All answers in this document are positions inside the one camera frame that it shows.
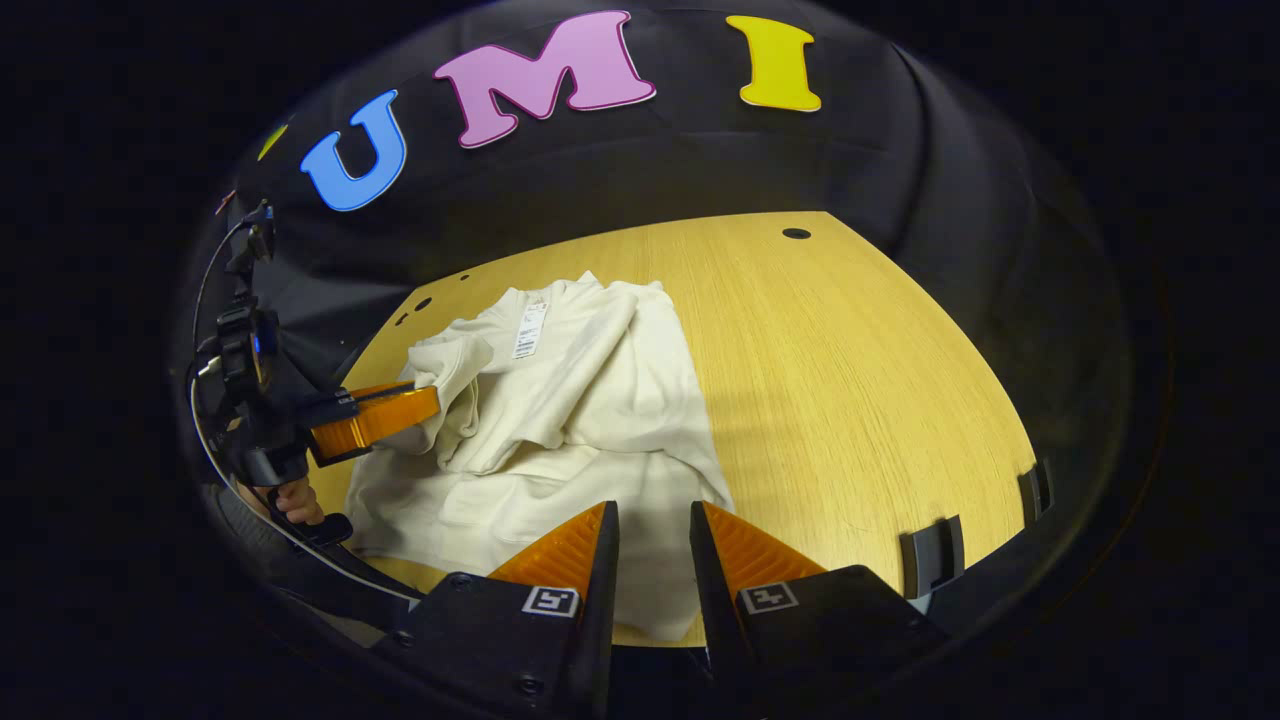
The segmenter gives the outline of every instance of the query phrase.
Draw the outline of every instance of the white cable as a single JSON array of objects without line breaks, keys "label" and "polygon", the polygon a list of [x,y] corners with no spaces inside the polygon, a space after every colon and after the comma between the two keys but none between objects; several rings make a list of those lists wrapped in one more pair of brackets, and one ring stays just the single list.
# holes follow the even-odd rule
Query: white cable
[{"label": "white cable", "polygon": [[197,325],[200,324],[200,304],[205,300],[205,286],[209,284],[209,273],[214,269],[214,263],[218,261],[218,254],[223,251],[223,246],[225,246],[227,242],[232,237],[234,237],[236,233],[238,233],[243,228],[244,228],[244,222],[243,220],[241,220],[239,223],[236,223],[236,227],[233,227],[230,229],[230,232],[228,232],[223,237],[223,241],[218,243],[218,247],[214,249],[214,256],[209,259],[209,265],[205,266],[205,279],[200,281],[200,292],[196,293],[196,310],[195,310],[195,313],[191,316],[191,351],[192,352],[196,351],[196,343],[198,342],[200,328]]},{"label": "white cable", "polygon": [[[209,365],[205,365],[205,369],[201,370],[200,374],[204,374],[206,370],[209,370],[212,366],[214,361],[216,361],[216,357],[214,360],[211,360],[209,363]],[[415,607],[417,607],[417,603],[419,603],[417,598],[408,597],[406,594],[401,594],[401,593],[398,593],[398,592],[396,592],[393,589],[389,589],[389,588],[384,588],[384,587],[381,587],[381,585],[379,585],[376,583],[371,583],[371,582],[361,578],[360,575],[353,575],[353,574],[348,573],[346,569],[340,568],[339,565],[335,565],[332,560],[329,560],[324,555],[320,555],[319,552],[316,552],[311,547],[307,547],[305,543],[297,542],[296,539],[293,539],[292,536],[289,536],[289,533],[284,532],[284,528],[280,528],[279,525],[276,525],[275,523],[273,523],[270,520],[270,518],[262,515],[262,512],[259,511],[257,507],[253,507],[247,500],[244,500],[244,496],[242,496],[239,492],[237,492],[236,486],[233,484],[233,480],[228,479],[227,474],[223,473],[221,466],[218,465],[218,460],[214,459],[214,454],[209,450],[209,443],[205,442],[205,432],[200,428],[200,418],[196,416],[196,379],[191,380],[191,421],[195,423],[195,425],[196,425],[196,437],[200,438],[200,446],[205,448],[205,455],[209,456],[209,461],[212,462],[214,470],[218,471],[218,477],[223,479],[223,484],[227,486],[227,489],[232,491],[232,495],[234,495],[236,498],[239,500],[244,505],[244,507],[248,507],[251,512],[253,512],[255,515],[257,515],[257,518],[260,520],[262,520],[264,523],[266,523],[268,525],[270,525],[270,528],[273,530],[275,530],[275,532],[280,533],[282,536],[284,536],[284,538],[288,539],[289,542],[292,542],[292,543],[297,544],[298,547],[301,547],[302,550],[307,551],[312,557],[315,557],[320,562],[324,562],[329,568],[332,568],[334,571],[340,573],[342,575],[346,575],[348,579],[356,580],[357,583],[360,583],[362,585],[369,585],[369,587],[374,588],[375,591],[381,591],[384,593],[393,594],[393,596],[396,596],[398,598],[407,600],[410,610],[413,610]]]}]

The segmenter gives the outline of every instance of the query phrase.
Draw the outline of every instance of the screw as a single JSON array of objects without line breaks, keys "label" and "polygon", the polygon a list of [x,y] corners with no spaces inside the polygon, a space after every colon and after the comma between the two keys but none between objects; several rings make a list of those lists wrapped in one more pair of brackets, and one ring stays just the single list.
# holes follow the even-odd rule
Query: screw
[{"label": "screw", "polygon": [[520,678],[520,682],[516,683],[516,687],[520,688],[520,692],[525,694],[543,694],[543,688],[545,685],[543,685],[543,682],[539,680],[538,678],[522,675]]}]

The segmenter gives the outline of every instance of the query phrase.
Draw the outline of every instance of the blue letter u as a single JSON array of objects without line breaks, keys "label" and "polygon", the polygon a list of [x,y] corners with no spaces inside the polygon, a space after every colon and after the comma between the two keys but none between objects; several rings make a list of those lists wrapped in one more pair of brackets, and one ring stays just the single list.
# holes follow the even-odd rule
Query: blue letter u
[{"label": "blue letter u", "polygon": [[316,143],[302,159],[302,172],[311,176],[316,192],[325,205],[339,213],[364,208],[375,197],[387,192],[404,168],[404,136],[392,114],[392,100],[396,91],[388,90],[370,100],[351,117],[351,124],[365,126],[378,159],[365,177],[353,178],[342,164],[338,155],[338,138],[334,132]]}]

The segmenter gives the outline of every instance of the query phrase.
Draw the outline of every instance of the yellow letter i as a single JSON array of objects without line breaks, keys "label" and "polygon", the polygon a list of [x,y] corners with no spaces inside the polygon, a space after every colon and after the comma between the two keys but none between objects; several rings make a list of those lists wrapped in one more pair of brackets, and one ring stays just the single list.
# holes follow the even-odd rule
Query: yellow letter i
[{"label": "yellow letter i", "polygon": [[804,67],[804,46],[813,42],[808,32],[764,18],[730,15],[724,19],[746,36],[751,51],[751,83],[739,96],[748,105],[813,113],[822,99],[809,92]]}]

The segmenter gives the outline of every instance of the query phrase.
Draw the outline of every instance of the shirt tag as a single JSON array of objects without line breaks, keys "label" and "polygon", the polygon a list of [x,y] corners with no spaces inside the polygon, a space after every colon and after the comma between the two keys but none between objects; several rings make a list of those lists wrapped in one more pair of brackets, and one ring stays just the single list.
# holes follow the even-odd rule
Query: shirt tag
[{"label": "shirt tag", "polygon": [[538,338],[543,334],[543,318],[545,316],[545,302],[532,302],[525,307],[525,316],[520,319],[520,329],[516,331],[516,350],[511,354],[512,360],[529,357],[538,351]]}]

